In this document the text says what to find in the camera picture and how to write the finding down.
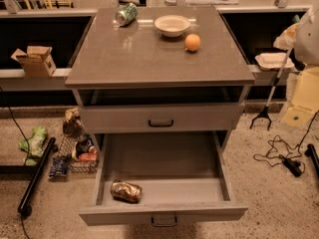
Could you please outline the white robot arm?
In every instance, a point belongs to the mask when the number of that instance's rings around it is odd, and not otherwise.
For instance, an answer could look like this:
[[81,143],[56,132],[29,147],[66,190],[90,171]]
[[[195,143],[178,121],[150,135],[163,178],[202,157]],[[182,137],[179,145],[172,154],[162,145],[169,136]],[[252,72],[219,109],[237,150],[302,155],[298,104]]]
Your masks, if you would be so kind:
[[293,91],[282,121],[290,126],[304,126],[319,111],[319,8],[313,5],[300,19],[288,27],[273,43],[281,50],[294,49],[297,61],[305,64],[296,77]]

